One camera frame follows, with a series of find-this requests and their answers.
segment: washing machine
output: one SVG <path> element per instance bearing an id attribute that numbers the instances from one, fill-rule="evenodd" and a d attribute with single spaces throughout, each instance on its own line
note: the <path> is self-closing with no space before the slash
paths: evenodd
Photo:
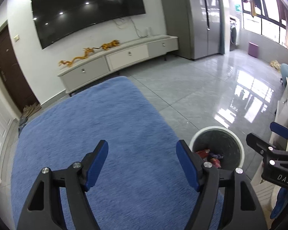
<path id="1" fill-rule="evenodd" d="M 230 16 L 230 51 L 239 45 L 240 20 L 235 16 Z"/>

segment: brown door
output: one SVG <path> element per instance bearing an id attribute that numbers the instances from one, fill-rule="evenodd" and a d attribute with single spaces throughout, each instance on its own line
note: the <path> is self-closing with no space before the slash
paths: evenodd
<path id="1" fill-rule="evenodd" d="M 11 98 L 21 112 L 26 105 L 38 103 L 17 62 L 8 27 L 0 32 L 0 75 Z"/>

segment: screw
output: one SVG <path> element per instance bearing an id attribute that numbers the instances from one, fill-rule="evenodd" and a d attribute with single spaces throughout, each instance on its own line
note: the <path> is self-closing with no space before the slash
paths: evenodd
<path id="1" fill-rule="evenodd" d="M 44 167 L 44 168 L 42 169 L 42 173 L 43 173 L 43 174 L 46 174 L 46 173 L 48 173 L 48 172 L 49 172 L 49 168 Z"/>
<path id="2" fill-rule="evenodd" d="M 81 163 L 80 162 L 75 162 L 75 163 L 72 164 L 72 167 L 74 169 L 80 168 L 81 167 Z"/>
<path id="3" fill-rule="evenodd" d="M 211 168 L 211 167 L 212 167 L 212 163 L 210 163 L 210 162 L 204 162 L 204 167 L 205 167 L 205 168 Z"/>
<path id="4" fill-rule="evenodd" d="M 243 169 L 241 169 L 241 168 L 236 168 L 235 171 L 238 174 L 242 174 L 243 173 Z"/>

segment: blue rug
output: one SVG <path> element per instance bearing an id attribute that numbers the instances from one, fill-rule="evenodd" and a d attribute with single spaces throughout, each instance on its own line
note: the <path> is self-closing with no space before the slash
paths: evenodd
<path id="1" fill-rule="evenodd" d="M 109 154 L 87 193 L 101 230 L 183 230 L 197 193 L 176 157 L 178 138 L 126 77 L 68 98 L 24 128 L 11 178 L 16 225 L 40 170 L 67 168 L 92 152 L 101 139 L 109 143 Z M 67 228 L 74 229 L 66 191 L 61 191 Z M 217 229 L 221 204 L 219 196 L 211 229 Z"/>

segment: trash can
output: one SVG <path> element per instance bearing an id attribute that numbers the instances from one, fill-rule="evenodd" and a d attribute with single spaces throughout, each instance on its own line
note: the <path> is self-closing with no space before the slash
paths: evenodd
<path id="1" fill-rule="evenodd" d="M 211 126 L 197 132 L 189 145 L 192 152 L 210 149 L 214 154 L 224 156 L 220 160 L 222 169 L 234 170 L 242 168 L 244 163 L 244 149 L 239 138 L 230 130 Z"/>

